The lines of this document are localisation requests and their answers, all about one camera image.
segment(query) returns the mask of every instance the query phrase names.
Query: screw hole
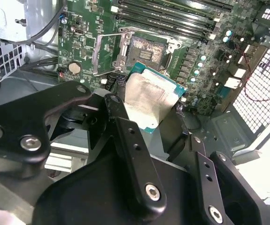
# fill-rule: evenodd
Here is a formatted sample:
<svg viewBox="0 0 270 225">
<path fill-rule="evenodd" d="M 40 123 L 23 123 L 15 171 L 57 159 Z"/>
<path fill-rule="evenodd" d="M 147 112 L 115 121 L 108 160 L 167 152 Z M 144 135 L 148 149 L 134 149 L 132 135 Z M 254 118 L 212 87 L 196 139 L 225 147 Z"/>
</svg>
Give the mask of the screw hole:
<svg viewBox="0 0 270 225">
<path fill-rule="evenodd" d="M 217 212 L 213 212 L 214 216 L 216 216 L 216 218 L 220 218 L 220 215 Z"/>
<path fill-rule="evenodd" d="M 111 99 L 115 102 L 120 102 L 120 100 L 114 95 L 111 96 Z"/>
<path fill-rule="evenodd" d="M 94 125 L 96 122 L 97 122 L 96 117 L 93 117 L 93 118 L 91 119 L 91 121 L 90 121 L 90 124 L 91 124 L 91 125 Z"/>
<path fill-rule="evenodd" d="M 206 178 L 207 178 L 210 182 L 213 181 L 212 178 L 211 178 L 209 175 L 206 175 Z"/>
<path fill-rule="evenodd" d="M 129 128 L 129 132 L 133 135 L 135 131 L 132 128 Z"/>
<path fill-rule="evenodd" d="M 134 149 L 137 150 L 137 151 L 140 151 L 141 150 L 141 147 L 138 144 L 134 144 Z"/>
</svg>

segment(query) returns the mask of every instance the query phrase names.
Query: black cable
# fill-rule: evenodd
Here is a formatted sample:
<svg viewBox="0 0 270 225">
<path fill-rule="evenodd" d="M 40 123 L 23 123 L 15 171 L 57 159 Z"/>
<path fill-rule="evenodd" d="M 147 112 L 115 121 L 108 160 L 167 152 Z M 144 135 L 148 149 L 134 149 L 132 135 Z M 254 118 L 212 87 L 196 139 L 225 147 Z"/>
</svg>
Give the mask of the black cable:
<svg viewBox="0 0 270 225">
<path fill-rule="evenodd" d="M 44 75 L 44 76 L 49 76 L 51 78 L 58 78 L 58 73 L 53 72 L 53 71 L 45 71 L 45 70 L 36 69 L 36 68 L 26 68 L 26 69 L 23 69 L 22 71 L 26 71 L 26 72 L 34 73 L 34 74 L 39 74 L 39 75 Z"/>
<path fill-rule="evenodd" d="M 9 41 L 9 43 L 14 44 L 14 45 L 27 45 L 29 43 L 32 43 L 33 41 L 38 40 L 42 36 L 44 36 L 51 28 L 52 26 L 59 20 L 61 14 L 64 11 L 64 8 L 66 6 L 67 0 L 63 0 L 63 6 L 60 8 L 60 10 L 54 15 L 52 20 L 44 27 L 39 33 L 36 35 L 32 36 L 30 39 L 25 40 L 25 41 Z"/>
<path fill-rule="evenodd" d="M 22 75 L 23 75 L 23 77 L 25 78 L 25 80 L 31 85 L 31 87 L 32 87 L 35 91 L 39 91 L 39 90 L 35 87 L 35 85 L 33 85 L 33 83 L 28 79 L 28 77 L 27 77 L 24 73 L 22 73 Z"/>
<path fill-rule="evenodd" d="M 43 46 L 47 47 L 47 46 L 50 46 L 50 45 L 53 43 L 53 41 L 54 41 L 54 39 L 55 39 L 55 36 L 56 36 L 56 34 L 58 33 L 58 31 L 59 31 L 60 24 L 61 24 L 61 20 L 59 19 L 59 21 L 58 21 L 58 23 L 57 23 L 57 25 L 56 25 L 56 27 L 55 27 L 55 31 L 54 31 L 54 34 L 53 34 L 52 38 L 50 39 L 50 41 L 48 41 L 48 42 L 47 42 L 46 44 L 44 44 Z"/>
<path fill-rule="evenodd" d="M 20 67 L 21 70 L 25 68 L 36 68 L 36 67 L 43 67 L 43 66 L 50 66 L 50 65 L 56 65 L 58 63 L 58 57 L 53 57 L 49 59 L 44 59 L 44 60 L 39 60 L 36 62 L 24 64 L 23 66 Z"/>
<path fill-rule="evenodd" d="M 58 62 L 44 62 L 44 63 L 39 63 L 37 65 L 23 65 L 21 70 L 25 70 L 25 69 L 33 69 L 33 68 L 38 68 L 38 67 L 48 67 L 48 66 L 54 66 L 57 65 Z"/>
<path fill-rule="evenodd" d="M 35 47 L 41 50 L 44 50 L 52 55 L 58 55 L 58 51 L 52 48 L 49 48 L 47 46 L 44 46 L 42 44 L 35 43 Z"/>
</svg>

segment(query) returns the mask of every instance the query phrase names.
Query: green circuit board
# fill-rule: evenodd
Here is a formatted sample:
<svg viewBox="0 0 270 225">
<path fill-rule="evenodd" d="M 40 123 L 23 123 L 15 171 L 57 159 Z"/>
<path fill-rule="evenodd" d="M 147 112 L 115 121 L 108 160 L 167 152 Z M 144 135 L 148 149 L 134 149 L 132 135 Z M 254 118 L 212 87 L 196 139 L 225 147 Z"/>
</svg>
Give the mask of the green circuit board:
<svg viewBox="0 0 270 225">
<path fill-rule="evenodd" d="M 220 2 L 231 6 L 230 11 L 224 11 L 209 4 L 203 8 L 193 8 L 186 2 L 186 0 L 124 0 L 122 2 L 68 0 L 65 19 L 59 29 L 59 80 L 77 80 L 91 90 L 104 88 L 101 80 L 107 77 L 107 72 L 126 75 L 127 71 L 131 69 L 132 63 L 136 61 L 148 66 L 148 62 L 155 56 L 156 49 L 158 51 L 157 60 L 161 62 L 158 64 L 158 71 L 185 87 L 187 91 L 185 104 L 188 109 L 196 109 L 203 115 L 211 114 L 216 104 L 231 91 L 224 88 L 223 85 L 227 80 L 226 71 L 232 60 L 237 60 L 240 55 L 237 49 L 223 41 L 226 31 L 232 32 L 229 40 L 234 39 L 233 43 L 236 45 L 242 43 L 238 43 L 235 36 L 244 37 L 245 45 L 253 45 L 251 24 L 261 4 L 258 0 L 221 0 Z M 150 8 L 144 11 L 144 15 L 141 15 L 139 6 L 147 5 Z M 182 25 L 181 29 L 176 29 L 171 21 L 160 23 L 154 20 L 161 16 L 161 10 L 165 11 L 168 8 L 175 10 L 170 20 L 180 20 L 182 13 L 199 16 L 199 19 L 194 22 L 196 29 L 186 25 Z M 142 43 L 145 43 L 144 46 L 140 50 L 134 47 L 133 52 L 129 47 L 126 69 L 114 71 L 121 40 L 120 35 L 114 34 L 123 27 L 137 27 L 159 35 L 134 32 L 131 45 L 135 46 L 135 41 L 141 40 Z M 100 35 L 104 36 L 98 52 L 98 76 L 96 76 L 93 58 Z M 181 43 L 181 47 L 175 49 L 173 53 L 162 54 L 162 49 L 167 50 L 169 47 L 166 43 L 167 40 L 163 38 L 164 35 L 173 36 Z M 232 55 L 231 63 L 226 63 L 219 58 L 221 52 L 228 52 Z M 73 69 L 77 64 L 77 72 L 69 71 L 71 63 L 74 63 L 71 66 Z"/>
</svg>

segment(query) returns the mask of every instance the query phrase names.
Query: motherboard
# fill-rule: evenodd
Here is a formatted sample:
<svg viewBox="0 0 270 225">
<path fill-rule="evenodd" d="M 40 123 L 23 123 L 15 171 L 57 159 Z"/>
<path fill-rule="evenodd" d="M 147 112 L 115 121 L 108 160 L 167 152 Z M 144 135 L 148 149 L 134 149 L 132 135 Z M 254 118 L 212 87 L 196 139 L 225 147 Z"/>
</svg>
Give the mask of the motherboard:
<svg viewBox="0 0 270 225">
<path fill-rule="evenodd" d="M 59 29 L 59 80 L 105 88 L 138 61 L 182 85 L 186 109 L 210 115 L 240 88 L 246 59 L 257 49 L 252 21 L 261 4 L 68 0 Z"/>
</svg>

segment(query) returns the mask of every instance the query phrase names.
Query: red wire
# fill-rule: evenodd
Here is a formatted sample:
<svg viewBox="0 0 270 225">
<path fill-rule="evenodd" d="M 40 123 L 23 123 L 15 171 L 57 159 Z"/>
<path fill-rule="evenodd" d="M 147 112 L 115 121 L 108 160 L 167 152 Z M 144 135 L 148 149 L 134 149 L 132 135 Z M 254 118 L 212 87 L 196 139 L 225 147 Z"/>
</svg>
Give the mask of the red wire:
<svg viewBox="0 0 270 225">
<path fill-rule="evenodd" d="M 248 68 L 248 72 L 249 72 L 249 76 L 248 76 L 248 78 L 247 78 L 247 81 L 246 81 L 246 83 L 244 84 L 244 94 L 245 94 L 245 96 L 248 98 L 248 99 L 250 99 L 250 100 L 252 100 L 252 101 L 254 101 L 254 102 L 267 102 L 267 101 L 270 101 L 270 98 L 268 98 L 268 99 L 262 99 L 262 100 L 259 100 L 259 99 L 252 99 L 248 94 L 247 94 L 247 82 L 249 81 L 249 79 L 252 77 L 252 69 L 251 69 L 251 67 L 250 67 L 250 65 L 249 65 L 249 62 L 247 61 L 247 56 L 246 56 L 246 54 L 242 51 L 242 50 L 240 50 L 241 51 L 241 53 L 242 53 L 242 56 L 243 56 L 243 58 L 244 58 L 244 60 L 245 60 L 245 62 L 246 62 L 246 64 L 247 64 L 247 68 Z"/>
</svg>

